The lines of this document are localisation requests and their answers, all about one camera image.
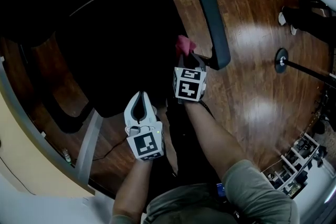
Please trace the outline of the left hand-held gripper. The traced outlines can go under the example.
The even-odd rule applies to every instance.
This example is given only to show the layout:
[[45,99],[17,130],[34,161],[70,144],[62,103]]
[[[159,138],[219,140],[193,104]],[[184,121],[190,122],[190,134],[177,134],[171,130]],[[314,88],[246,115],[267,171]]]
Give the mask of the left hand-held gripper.
[[128,144],[137,160],[147,162],[164,155],[163,125],[157,121],[154,108],[145,91],[138,91],[131,98],[124,111],[124,120],[126,125],[153,123],[125,128]]

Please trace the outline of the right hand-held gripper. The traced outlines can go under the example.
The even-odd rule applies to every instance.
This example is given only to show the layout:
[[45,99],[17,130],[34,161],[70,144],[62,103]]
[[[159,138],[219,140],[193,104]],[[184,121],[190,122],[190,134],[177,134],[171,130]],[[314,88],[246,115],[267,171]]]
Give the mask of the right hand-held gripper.
[[185,55],[180,54],[178,67],[174,68],[173,89],[175,97],[180,100],[198,102],[206,89],[206,65],[203,58],[191,53],[191,63],[194,69],[185,66]]

